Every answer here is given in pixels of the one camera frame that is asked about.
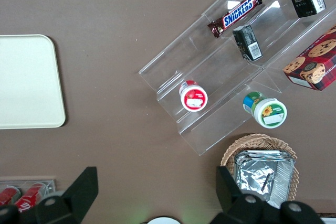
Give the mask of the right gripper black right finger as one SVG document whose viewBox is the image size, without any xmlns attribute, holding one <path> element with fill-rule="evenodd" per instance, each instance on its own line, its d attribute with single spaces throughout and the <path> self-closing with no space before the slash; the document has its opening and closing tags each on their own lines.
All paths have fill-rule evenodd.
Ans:
<svg viewBox="0 0 336 224">
<path fill-rule="evenodd" d="M 225 166 L 216 168 L 216 194 L 222 212 L 215 223 L 281 223 L 280 210 L 255 195 L 243 194 Z"/>
</svg>

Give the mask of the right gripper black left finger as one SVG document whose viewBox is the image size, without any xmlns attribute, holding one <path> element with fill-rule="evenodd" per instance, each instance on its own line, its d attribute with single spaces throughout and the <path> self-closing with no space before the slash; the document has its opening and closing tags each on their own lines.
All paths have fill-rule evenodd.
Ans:
<svg viewBox="0 0 336 224">
<path fill-rule="evenodd" d="M 81 223 L 98 195 L 97 168 L 87 167 L 62 195 L 49 196 L 35 209 L 37 223 Z"/>
</svg>

